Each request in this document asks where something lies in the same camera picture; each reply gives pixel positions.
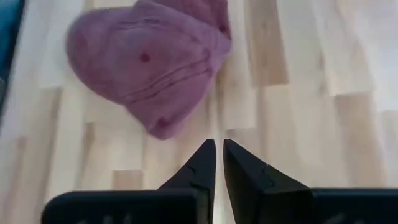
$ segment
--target pink cap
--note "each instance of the pink cap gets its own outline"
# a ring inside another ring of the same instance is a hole
[[[91,11],[71,26],[67,40],[80,80],[124,105],[160,139],[181,130],[230,47],[225,0],[140,0]]]

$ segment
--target fabric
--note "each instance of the fabric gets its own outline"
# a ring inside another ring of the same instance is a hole
[[[20,0],[0,0],[0,78],[5,77],[7,62],[14,41],[14,27],[19,20]]]
[[[72,69],[153,136],[171,138],[206,95],[231,47],[223,1],[140,0],[91,11],[70,28]]]

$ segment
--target light wood surface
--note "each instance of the light wood surface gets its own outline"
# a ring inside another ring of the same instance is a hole
[[[229,0],[233,49],[183,133],[159,141],[70,70],[68,25],[132,0],[29,0],[0,135],[0,223],[74,189],[156,189],[206,138],[216,224],[233,223],[222,140],[312,187],[398,187],[398,3]]]

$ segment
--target wooden floor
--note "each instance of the wooden floor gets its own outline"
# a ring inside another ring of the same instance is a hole
[[[131,1],[28,1],[0,137],[0,223],[38,224],[73,189],[156,189],[206,138],[218,145],[216,224],[234,223],[224,138],[309,186],[398,187],[398,1],[229,0],[232,54],[169,141],[85,88],[65,57],[77,15]]]

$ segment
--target cap stitching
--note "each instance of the cap stitching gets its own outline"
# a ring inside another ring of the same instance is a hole
[[[145,28],[161,30],[161,31],[164,31],[164,32],[165,31],[171,31],[171,32],[178,33],[180,35],[184,35],[186,37],[190,37],[190,38],[193,37],[192,35],[184,32],[183,30],[179,29],[178,27],[173,26],[172,24],[170,24],[168,22],[160,21],[158,19],[153,19],[153,18],[141,19],[141,20],[134,21],[134,22],[124,21],[122,24],[123,25],[129,25],[129,26],[117,26],[117,27],[115,27],[115,29],[117,29],[117,30],[133,30],[133,29],[137,29],[139,27],[145,27]],[[198,60],[196,62],[189,63],[187,65],[182,65],[181,67],[176,68],[175,70],[173,70],[173,71],[171,71],[171,72],[169,72],[169,73],[157,78],[150,85],[145,86],[144,88],[141,88],[140,90],[136,90],[136,91],[134,91],[132,93],[128,93],[126,95],[122,95],[121,98],[129,97],[131,95],[136,95],[136,94],[138,94],[140,92],[143,92],[143,91],[156,91],[156,90],[153,90],[153,89],[158,87],[158,86],[163,85],[164,83],[167,83],[167,80],[165,82],[162,82],[162,80],[167,79],[168,77],[172,76],[172,74],[175,73],[176,71],[184,69],[184,68],[187,68],[187,67],[195,66],[195,65],[197,65],[199,63],[208,61],[208,59],[210,57],[209,49],[206,48],[203,45],[202,42],[197,41],[197,43],[204,50],[206,50],[206,57],[204,57],[203,59]]]
[[[178,81],[173,82],[171,85],[168,85],[168,86],[165,86],[165,87],[163,87],[163,88],[161,88],[161,89],[158,89],[157,91],[154,91],[154,92],[151,93],[150,95],[148,94],[149,96],[143,96],[143,97],[141,97],[141,98],[131,100],[131,101],[129,102],[129,105],[133,105],[134,103],[138,103],[138,102],[140,102],[140,101],[144,101],[144,100],[148,100],[148,99],[154,98],[154,97],[156,97],[160,92],[162,92],[162,91],[164,91],[164,90],[166,90],[166,89],[168,89],[168,88],[171,88],[172,86],[174,86],[174,85],[176,85],[176,84],[178,84],[178,83],[184,82],[184,81],[189,80],[189,79],[194,78],[194,77],[198,77],[198,76],[200,76],[200,75],[206,75],[206,74],[208,74],[208,73],[210,73],[210,72],[211,72],[211,69],[207,68],[207,69],[206,69],[205,71],[203,71],[203,72],[198,72],[198,73],[196,73],[196,74],[194,74],[194,75],[182,77],[182,78],[179,79]]]

